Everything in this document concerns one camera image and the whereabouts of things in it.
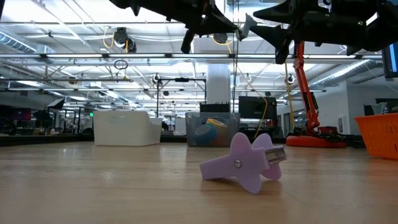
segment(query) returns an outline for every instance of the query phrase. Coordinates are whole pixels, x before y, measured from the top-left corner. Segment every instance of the clear plastic bin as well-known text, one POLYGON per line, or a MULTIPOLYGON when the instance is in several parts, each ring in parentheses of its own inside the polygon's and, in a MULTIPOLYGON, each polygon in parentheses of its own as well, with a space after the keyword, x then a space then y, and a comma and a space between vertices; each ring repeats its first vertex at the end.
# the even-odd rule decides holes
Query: clear plastic bin
POLYGON ((198 147, 228 147, 239 131, 239 113, 185 113, 187 144, 198 147))

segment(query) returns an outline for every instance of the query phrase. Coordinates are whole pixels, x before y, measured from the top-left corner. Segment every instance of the orange plastic basket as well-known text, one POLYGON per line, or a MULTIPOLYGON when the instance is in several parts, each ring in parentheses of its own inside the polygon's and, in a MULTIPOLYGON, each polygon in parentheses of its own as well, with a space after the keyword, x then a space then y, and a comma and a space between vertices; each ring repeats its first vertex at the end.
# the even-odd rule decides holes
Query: orange plastic basket
POLYGON ((371 156, 398 159, 398 114, 355 118, 371 156))

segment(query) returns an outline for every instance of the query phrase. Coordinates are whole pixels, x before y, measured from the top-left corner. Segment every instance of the white column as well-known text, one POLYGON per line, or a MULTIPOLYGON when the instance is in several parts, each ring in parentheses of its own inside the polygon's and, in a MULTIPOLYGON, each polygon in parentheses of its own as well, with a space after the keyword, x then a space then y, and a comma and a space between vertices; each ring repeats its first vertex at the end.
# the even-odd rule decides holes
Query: white column
POLYGON ((231 78, 228 64, 209 64, 206 79, 208 104, 231 101, 231 78))

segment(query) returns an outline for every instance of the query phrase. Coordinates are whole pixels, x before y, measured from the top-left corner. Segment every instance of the blue ball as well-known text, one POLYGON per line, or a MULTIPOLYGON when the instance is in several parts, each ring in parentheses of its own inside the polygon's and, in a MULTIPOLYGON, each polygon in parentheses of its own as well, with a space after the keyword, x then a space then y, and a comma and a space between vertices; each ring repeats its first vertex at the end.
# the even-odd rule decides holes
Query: blue ball
POLYGON ((203 124, 195 130, 197 146, 209 146, 217 138, 217 129, 212 124, 203 124))

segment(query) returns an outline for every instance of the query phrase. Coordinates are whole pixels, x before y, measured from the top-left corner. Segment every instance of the metal screw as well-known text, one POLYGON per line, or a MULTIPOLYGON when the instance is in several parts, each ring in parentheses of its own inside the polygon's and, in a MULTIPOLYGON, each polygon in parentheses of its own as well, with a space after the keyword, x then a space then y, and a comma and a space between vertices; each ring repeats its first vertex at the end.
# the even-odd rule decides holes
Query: metal screw
POLYGON ((236 159, 236 160, 235 160, 234 165, 235 165, 235 167, 238 168, 238 169, 242 167, 242 163, 241 163, 241 161, 240 161, 239 159, 236 159))

